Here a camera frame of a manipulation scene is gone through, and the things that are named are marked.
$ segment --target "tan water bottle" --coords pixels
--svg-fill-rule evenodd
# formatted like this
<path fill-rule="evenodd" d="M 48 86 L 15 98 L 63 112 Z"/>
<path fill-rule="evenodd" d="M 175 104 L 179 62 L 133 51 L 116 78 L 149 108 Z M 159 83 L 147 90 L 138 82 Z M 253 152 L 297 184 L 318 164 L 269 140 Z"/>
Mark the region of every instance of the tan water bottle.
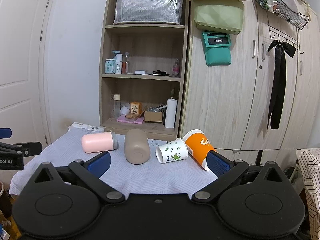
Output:
<path fill-rule="evenodd" d="M 150 158 L 147 135 L 140 129 L 132 129 L 124 138 L 124 155 L 129 163 L 142 164 Z"/>

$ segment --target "black ribbon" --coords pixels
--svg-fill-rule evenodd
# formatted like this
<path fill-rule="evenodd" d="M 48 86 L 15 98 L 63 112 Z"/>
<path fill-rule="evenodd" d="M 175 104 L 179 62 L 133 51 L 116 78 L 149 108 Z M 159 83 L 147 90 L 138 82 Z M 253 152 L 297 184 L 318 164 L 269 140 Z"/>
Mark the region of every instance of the black ribbon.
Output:
<path fill-rule="evenodd" d="M 283 102 L 284 102 L 284 93 L 285 93 L 285 83 L 286 83 L 286 63 L 285 63 L 285 53 L 286 52 L 290 57 L 293 57 L 296 48 L 287 42 L 279 42 L 274 40 L 268 51 L 273 47 L 275 48 L 275 74 L 273 76 L 272 92 L 269 104 L 269 114 L 268 114 L 268 125 L 270 121 L 270 127 L 273 130 L 279 129 Z"/>

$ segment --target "teal wall hanger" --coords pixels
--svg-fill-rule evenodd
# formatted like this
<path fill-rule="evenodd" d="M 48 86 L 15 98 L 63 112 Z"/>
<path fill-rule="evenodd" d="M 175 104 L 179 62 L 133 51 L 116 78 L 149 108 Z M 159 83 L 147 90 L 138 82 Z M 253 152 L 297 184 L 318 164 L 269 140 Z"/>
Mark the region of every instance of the teal wall hanger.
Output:
<path fill-rule="evenodd" d="M 202 38 L 207 66 L 231 64 L 231 39 L 229 34 L 202 32 Z"/>

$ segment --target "wardrobe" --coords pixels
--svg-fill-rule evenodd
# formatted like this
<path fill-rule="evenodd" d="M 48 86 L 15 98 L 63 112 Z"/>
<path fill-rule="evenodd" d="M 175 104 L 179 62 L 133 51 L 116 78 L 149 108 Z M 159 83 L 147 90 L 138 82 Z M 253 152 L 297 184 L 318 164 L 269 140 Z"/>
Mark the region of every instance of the wardrobe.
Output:
<path fill-rule="evenodd" d="M 263 10 L 255 1 L 244 1 L 244 24 L 239 35 L 230 35 L 232 63 L 205 63 L 201 30 L 190 15 L 188 71 L 180 136 L 201 129 L 217 152 L 225 157 L 261 164 L 276 161 L 281 168 L 294 165 L 297 148 L 305 148 L 319 100 L 320 31 L 317 16 L 301 0 L 301 14 L 310 14 L 299 31 L 283 19 Z M 286 87 L 279 128 L 271 129 L 268 110 L 275 70 L 273 40 L 297 48 L 286 57 Z"/>

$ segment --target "pink bottle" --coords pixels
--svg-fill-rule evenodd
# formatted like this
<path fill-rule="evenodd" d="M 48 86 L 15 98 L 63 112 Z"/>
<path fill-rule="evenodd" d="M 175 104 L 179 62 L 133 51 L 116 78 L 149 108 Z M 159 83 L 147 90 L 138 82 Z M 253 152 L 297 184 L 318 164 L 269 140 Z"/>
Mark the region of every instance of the pink bottle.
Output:
<path fill-rule="evenodd" d="M 111 151 L 118 148 L 116 134 L 112 131 L 86 134 L 82 136 L 81 144 L 86 153 Z"/>

